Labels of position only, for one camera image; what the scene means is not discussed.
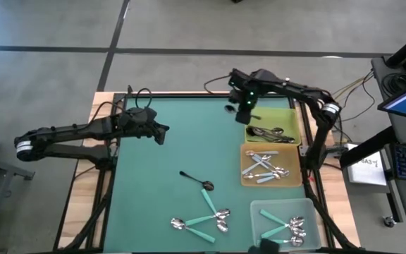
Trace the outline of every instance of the green mat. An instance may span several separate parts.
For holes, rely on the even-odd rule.
[[[223,109],[224,98],[154,98],[157,121],[169,125],[164,145],[153,139],[124,138],[118,156],[113,197],[104,244],[117,252],[246,252],[252,245],[250,203],[253,200],[304,198],[303,187],[247,188],[240,185],[240,145],[244,126]],[[287,99],[261,99],[259,107],[289,107]],[[215,219],[192,226],[216,238],[209,243],[170,225],[211,215],[201,185],[179,175],[211,181],[209,195],[217,210],[229,208],[228,233]]]

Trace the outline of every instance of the tray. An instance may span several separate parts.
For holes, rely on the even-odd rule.
[[[264,183],[257,183],[258,178],[244,179],[242,171],[256,162],[245,155],[248,150],[260,151],[278,151],[278,155],[273,155],[270,159],[276,167],[283,167],[289,170],[289,176],[280,180],[272,179]],[[268,173],[269,171],[259,165],[250,171],[252,174]],[[245,143],[240,147],[240,183],[247,187],[298,187],[302,185],[302,174],[300,173],[300,161],[297,148],[289,144],[280,143]]]
[[[295,142],[292,144],[282,144],[298,146],[302,142],[300,139],[299,123],[295,109],[256,107],[252,110],[252,115],[260,116],[261,120],[252,118],[250,121],[251,126],[267,129],[280,127],[284,130],[283,135],[295,139]],[[245,132],[245,142],[268,143],[263,138],[248,135],[247,132]]]
[[[293,247],[289,243],[280,244],[280,252],[290,250],[316,250],[321,247],[321,238],[316,222],[316,212],[313,202],[309,198],[288,199],[288,200],[255,200],[250,204],[250,216],[252,219],[253,242],[261,239],[261,234],[275,229],[281,224],[267,219],[259,211],[266,210],[275,217],[289,222],[290,218],[303,216],[305,222],[302,228],[307,235],[300,247]],[[270,239],[290,239],[292,236],[289,229],[284,229],[270,237]]]

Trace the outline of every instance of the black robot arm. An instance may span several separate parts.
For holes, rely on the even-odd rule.
[[[288,78],[282,80],[264,69],[250,75],[233,69],[228,84],[233,88],[230,91],[229,101],[239,104],[236,121],[243,124],[250,122],[251,111],[256,106],[258,98],[270,92],[294,98],[308,105],[311,115],[316,120],[317,133],[313,145],[308,148],[303,168],[317,170],[322,166],[326,157],[325,140],[341,109],[329,92],[292,83]]]
[[[45,157],[88,159],[97,169],[113,166],[106,145],[76,147],[56,143],[85,138],[112,140],[126,137],[154,137],[154,140],[162,145],[169,127],[157,123],[154,120],[156,115],[157,113],[149,107],[132,108],[119,114],[95,119],[87,124],[28,131],[25,135],[15,138],[17,158],[25,162]]]

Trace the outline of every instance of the yellow tray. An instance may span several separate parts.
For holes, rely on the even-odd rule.
[[[294,143],[281,143],[286,145],[298,146],[302,142],[300,140],[300,130],[297,118],[297,112],[295,109],[278,109],[278,108],[266,108],[257,107],[252,110],[252,115],[260,116],[261,120],[254,119],[250,121],[251,126],[272,129],[280,127],[284,130],[283,135],[292,137],[295,139]],[[257,136],[250,136],[245,133],[245,142],[260,142],[268,143],[265,139]]]
[[[245,155],[248,150],[255,152],[278,151],[278,155],[273,155],[269,160],[275,167],[282,167],[289,170],[289,176],[280,180],[272,179],[265,183],[257,183],[257,177],[244,179],[242,171],[256,162]],[[269,170],[259,165],[250,171],[252,174],[268,173]],[[289,144],[280,143],[245,143],[240,147],[240,183],[247,187],[298,187],[302,185],[302,174],[300,173],[300,161],[297,148]]]

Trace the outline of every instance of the gray floor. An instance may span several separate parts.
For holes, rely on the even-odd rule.
[[[122,0],[0,0],[0,45],[109,47]],[[406,42],[401,0],[132,0],[118,47],[255,49],[276,51],[394,52]],[[0,213],[0,248],[9,253],[48,251],[56,237],[75,161],[16,159],[13,138],[50,125],[87,120],[105,54],[0,52],[0,159],[36,171],[17,180]],[[369,59],[116,54],[106,91],[149,87],[201,90],[230,69],[267,68],[294,81],[334,91],[365,75]],[[366,87],[381,101],[374,80]],[[212,90],[227,90],[223,82]],[[355,92],[343,110],[354,116],[369,105]],[[344,124],[357,142],[389,125],[371,109]],[[382,226],[390,213],[384,194],[349,188],[362,246],[406,253],[406,223]]]

